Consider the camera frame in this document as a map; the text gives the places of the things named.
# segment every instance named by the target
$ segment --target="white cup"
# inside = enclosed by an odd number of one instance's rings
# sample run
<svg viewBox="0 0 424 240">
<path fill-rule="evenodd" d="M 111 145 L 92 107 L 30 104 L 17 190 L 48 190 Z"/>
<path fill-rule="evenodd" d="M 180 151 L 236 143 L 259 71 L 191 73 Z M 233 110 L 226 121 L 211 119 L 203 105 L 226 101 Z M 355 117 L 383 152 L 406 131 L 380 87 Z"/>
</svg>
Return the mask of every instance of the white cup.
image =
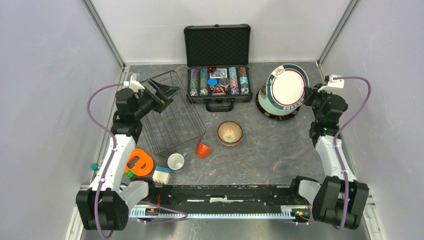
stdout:
<svg viewBox="0 0 424 240">
<path fill-rule="evenodd" d="M 183 167 L 184 159 L 187 157 L 187 152 L 184 152 L 182 155 L 179 153 L 174 153 L 168 157 L 168 167 L 172 170 L 178 170 Z"/>
</svg>

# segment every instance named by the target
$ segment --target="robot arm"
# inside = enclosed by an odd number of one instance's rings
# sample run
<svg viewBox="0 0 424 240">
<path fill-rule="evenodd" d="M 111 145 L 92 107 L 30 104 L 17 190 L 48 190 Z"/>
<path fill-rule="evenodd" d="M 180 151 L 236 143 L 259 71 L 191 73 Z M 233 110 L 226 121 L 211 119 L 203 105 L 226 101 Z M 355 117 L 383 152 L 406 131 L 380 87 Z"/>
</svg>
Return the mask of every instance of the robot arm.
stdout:
<svg viewBox="0 0 424 240">
<path fill-rule="evenodd" d="M 86 230 L 97 229 L 95 205 L 98 205 L 102 230 L 123 230 L 128 222 L 129 210 L 148 195 L 149 186 L 145 181 L 132 181 L 125 190 L 120 191 L 123 172 L 141 134 L 141 119 L 152 110 L 161 113 L 173 102 L 172 97 L 179 88 L 150 79 L 147 83 L 156 90 L 153 94 L 138 82 L 137 77 L 138 74 L 133 74 L 131 80 L 124 83 L 125 87 L 115 95 L 117 111 L 110 131 L 117 145 L 114 148 L 111 137 L 105 160 L 114 152 L 113 158 L 109 164 L 104 162 L 101 165 L 88 189 L 80 190 L 76 195 L 76 205 Z M 99 201 L 95 202 L 97 192 Z"/>
<path fill-rule="evenodd" d="M 334 80 L 335 75 L 327 76 L 325 84 L 305 87 L 306 106 L 312 107 L 315 121 L 311 123 L 309 137 L 318 152 L 325 173 L 322 184 L 309 179 L 302 179 L 298 185 L 298 193 L 312 203 L 311 215 L 316 221 L 339 225 L 343 215 L 345 192 L 345 176 L 349 182 L 349 202 L 345 228 L 358 228 L 367 202 L 369 189 L 364 183 L 358 182 L 351 172 L 342 150 L 342 140 L 334 138 L 339 130 L 339 118 L 348 109 L 345 100 L 332 92 L 343 88 L 344 80 Z M 344 170 L 336 154 L 338 149 Z"/>
</svg>

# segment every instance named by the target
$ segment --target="black carrying case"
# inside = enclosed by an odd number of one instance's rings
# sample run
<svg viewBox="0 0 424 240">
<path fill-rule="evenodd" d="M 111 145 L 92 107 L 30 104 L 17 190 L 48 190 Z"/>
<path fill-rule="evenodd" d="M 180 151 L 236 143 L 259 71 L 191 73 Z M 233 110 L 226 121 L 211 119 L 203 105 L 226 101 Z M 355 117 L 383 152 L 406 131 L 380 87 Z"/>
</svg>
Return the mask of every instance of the black carrying case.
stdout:
<svg viewBox="0 0 424 240">
<path fill-rule="evenodd" d="M 229 112 L 235 103 L 246 103 L 252 100 L 252 80 L 249 76 L 249 43 L 251 27 L 248 24 L 240 25 L 215 25 L 215 26 L 187 26 L 184 29 L 185 52 L 187 56 L 188 82 L 187 94 L 190 95 L 190 81 L 192 68 L 199 70 L 207 67 L 226 69 L 236 67 L 239 94 L 231 94 L 228 90 L 223 95 L 212 95 L 209 86 L 208 95 L 190 96 L 192 104 L 206 104 L 209 112 Z M 241 94 L 239 67 L 245 67 L 248 79 L 248 94 Z M 224 104 L 223 106 L 210 106 L 210 104 Z"/>
</svg>

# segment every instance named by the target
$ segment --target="blue poker chip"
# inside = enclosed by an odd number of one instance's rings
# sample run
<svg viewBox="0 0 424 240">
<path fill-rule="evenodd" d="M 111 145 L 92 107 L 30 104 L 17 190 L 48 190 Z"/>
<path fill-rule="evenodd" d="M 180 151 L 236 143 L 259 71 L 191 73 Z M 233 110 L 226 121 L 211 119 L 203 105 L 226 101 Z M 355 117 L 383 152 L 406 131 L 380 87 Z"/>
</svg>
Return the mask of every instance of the blue poker chip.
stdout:
<svg viewBox="0 0 424 240">
<path fill-rule="evenodd" d="M 209 78 L 209 80 L 207 81 L 207 84 L 209 86 L 216 86 L 218 84 L 218 80 L 216 78 Z"/>
<path fill-rule="evenodd" d="M 248 78 L 245 76 L 240 77 L 240 84 L 247 84 L 248 83 Z"/>
</svg>

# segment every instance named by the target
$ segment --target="poker chip case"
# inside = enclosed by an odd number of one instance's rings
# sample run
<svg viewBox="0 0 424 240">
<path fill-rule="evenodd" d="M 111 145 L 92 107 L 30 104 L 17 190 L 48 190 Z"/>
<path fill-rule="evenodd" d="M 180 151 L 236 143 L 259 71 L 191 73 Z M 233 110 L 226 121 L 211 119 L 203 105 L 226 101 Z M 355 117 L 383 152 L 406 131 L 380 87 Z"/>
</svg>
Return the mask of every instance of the poker chip case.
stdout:
<svg viewBox="0 0 424 240">
<path fill-rule="evenodd" d="M 250 32 L 248 24 L 187 26 L 184 29 L 190 103 L 205 104 L 209 112 L 229 112 L 234 103 L 252 100 L 252 80 L 247 67 Z M 217 68 L 214 73 L 217 77 L 208 67 Z"/>
</svg>

